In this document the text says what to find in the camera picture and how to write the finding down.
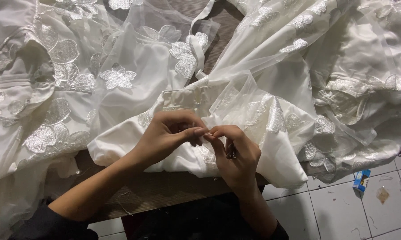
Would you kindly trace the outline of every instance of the wooden table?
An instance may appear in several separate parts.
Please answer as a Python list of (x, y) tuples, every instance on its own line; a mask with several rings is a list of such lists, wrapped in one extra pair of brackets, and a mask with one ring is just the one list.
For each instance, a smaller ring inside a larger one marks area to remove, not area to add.
[[(169, 0), (173, 8), (184, 15), (195, 18), (203, 10), (208, 0)], [(205, 54), (204, 72), (209, 74), (221, 52), (233, 36), (233, 32), (243, 15), (232, 4), (220, 0), (214, 4), (209, 18), (221, 24), (215, 39)], [(92, 161), (87, 150), (76, 156), (82, 174), (74, 185), (101, 171), (103, 167)], [(308, 175), (320, 172), (308, 163), (302, 163)], [(262, 176), (257, 177), (259, 185), (268, 184)], [(91, 219), (98, 222), (135, 214), (156, 208), (202, 199), (230, 192), (221, 178), (198, 178), (188, 172), (143, 173), (133, 182), (119, 190)]]

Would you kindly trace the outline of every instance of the person sewing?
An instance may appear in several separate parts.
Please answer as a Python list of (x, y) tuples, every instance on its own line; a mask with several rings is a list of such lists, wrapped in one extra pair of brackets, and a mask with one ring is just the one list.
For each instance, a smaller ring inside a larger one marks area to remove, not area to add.
[[(94, 231), (87, 229), (86, 220), (99, 207), (138, 173), (169, 156), (181, 144), (201, 145), (202, 136), (213, 146), (220, 175), (234, 195), (171, 206), (171, 214), (155, 216), (154, 224), (150, 221), (142, 225), (131, 239), (288, 239), (257, 186), (255, 172), (261, 156), (258, 145), (237, 126), (209, 130), (190, 110), (156, 113), (132, 151), (48, 205), (43, 203), (9, 239), (98, 239)], [(227, 146), (235, 146), (234, 158), (228, 158), (219, 139), (223, 136)]]

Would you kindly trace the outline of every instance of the right hand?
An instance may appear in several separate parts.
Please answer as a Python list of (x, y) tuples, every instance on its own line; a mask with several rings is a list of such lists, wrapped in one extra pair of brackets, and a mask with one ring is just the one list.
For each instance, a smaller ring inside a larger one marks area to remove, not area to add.
[[(239, 199), (250, 198), (255, 195), (258, 187), (255, 178), (261, 150), (245, 133), (235, 125), (215, 126), (209, 131), (212, 135), (203, 137), (211, 143), (215, 152), (215, 159), (221, 177), (238, 196)], [(226, 147), (218, 139), (225, 136)], [(228, 146), (233, 143), (236, 147), (236, 158), (227, 159)]]

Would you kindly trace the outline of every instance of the black sleeve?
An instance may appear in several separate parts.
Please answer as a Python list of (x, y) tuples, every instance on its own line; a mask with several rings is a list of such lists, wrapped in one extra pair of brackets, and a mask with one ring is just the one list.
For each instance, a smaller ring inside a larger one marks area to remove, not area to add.
[(278, 226), (276, 230), (273, 232), (272, 236), (269, 238), (270, 240), (289, 240), (288, 234), (286, 234), (285, 229), (278, 222)]
[(87, 222), (66, 219), (44, 202), (8, 240), (97, 240), (97, 233), (87, 227)]

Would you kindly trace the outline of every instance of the forearm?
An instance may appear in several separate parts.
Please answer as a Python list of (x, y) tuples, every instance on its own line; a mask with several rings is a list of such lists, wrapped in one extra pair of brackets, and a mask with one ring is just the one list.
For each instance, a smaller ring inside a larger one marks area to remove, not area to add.
[(260, 237), (268, 238), (273, 234), (277, 220), (258, 187), (255, 187), (251, 194), (240, 197), (239, 205), (243, 218)]
[(133, 176), (144, 170), (134, 154), (127, 154), (101, 172), (79, 183), (48, 207), (59, 215), (85, 221)]

